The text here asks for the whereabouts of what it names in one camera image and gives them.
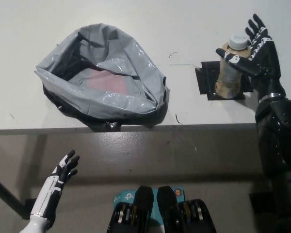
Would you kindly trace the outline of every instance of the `metal ring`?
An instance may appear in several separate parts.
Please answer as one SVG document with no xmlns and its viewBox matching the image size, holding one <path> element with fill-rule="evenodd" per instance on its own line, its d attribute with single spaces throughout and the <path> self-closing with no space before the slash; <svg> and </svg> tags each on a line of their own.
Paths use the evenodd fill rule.
<svg viewBox="0 0 291 233">
<path fill-rule="evenodd" d="M 266 96 L 263 96 L 260 100 L 259 100 L 259 103 L 261 103 L 263 100 L 267 100 L 269 98 L 273 98 L 273 97 L 280 97 L 282 96 L 282 94 L 280 93 L 271 93 L 269 95 L 266 95 Z"/>
</svg>

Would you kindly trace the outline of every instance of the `bottle cap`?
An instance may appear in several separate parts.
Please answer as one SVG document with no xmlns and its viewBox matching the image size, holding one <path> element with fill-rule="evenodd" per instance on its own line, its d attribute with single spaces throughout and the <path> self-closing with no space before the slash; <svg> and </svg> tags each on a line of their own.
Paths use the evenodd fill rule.
<svg viewBox="0 0 291 233">
<path fill-rule="evenodd" d="M 228 45 L 233 50 L 244 50 L 247 47 L 248 37 L 245 35 L 233 34 L 228 42 Z"/>
</svg>

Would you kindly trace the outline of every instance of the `floor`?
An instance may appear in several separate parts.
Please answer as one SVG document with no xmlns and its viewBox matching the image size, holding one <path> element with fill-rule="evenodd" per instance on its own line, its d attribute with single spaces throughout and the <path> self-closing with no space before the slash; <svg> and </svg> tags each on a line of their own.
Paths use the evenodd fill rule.
<svg viewBox="0 0 291 233">
<path fill-rule="evenodd" d="M 69 181 L 50 233 L 105 233 L 113 197 L 139 185 L 181 185 L 202 199 L 218 233 L 271 232 L 273 215 L 255 216 L 249 193 L 268 190 L 255 130 L 0 136 L 0 180 L 18 198 L 37 196 L 45 178 L 74 149 L 79 173 Z M 0 200 L 0 233 L 21 220 Z"/>
</svg>

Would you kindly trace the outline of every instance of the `gray plastic bag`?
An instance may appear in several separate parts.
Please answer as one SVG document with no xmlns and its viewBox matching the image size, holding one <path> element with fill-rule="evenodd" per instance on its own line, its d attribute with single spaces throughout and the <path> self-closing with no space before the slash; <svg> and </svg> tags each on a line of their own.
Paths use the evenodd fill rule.
<svg viewBox="0 0 291 233">
<path fill-rule="evenodd" d="M 134 38 L 106 24 L 75 30 L 35 73 L 47 91 L 98 119 L 146 117 L 164 104 L 165 76 Z"/>
</svg>

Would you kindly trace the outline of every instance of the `brown bottle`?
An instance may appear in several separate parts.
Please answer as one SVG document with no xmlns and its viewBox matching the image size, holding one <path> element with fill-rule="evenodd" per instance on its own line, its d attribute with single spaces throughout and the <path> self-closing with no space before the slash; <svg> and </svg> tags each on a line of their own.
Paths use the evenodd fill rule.
<svg viewBox="0 0 291 233">
<path fill-rule="evenodd" d="M 229 42 L 224 44 L 222 49 L 241 57 L 248 58 L 250 56 L 246 36 L 232 35 Z M 216 94 L 225 99 L 231 99 L 237 96 L 241 90 L 241 76 L 242 73 L 221 59 L 220 74 L 215 84 Z"/>
</svg>

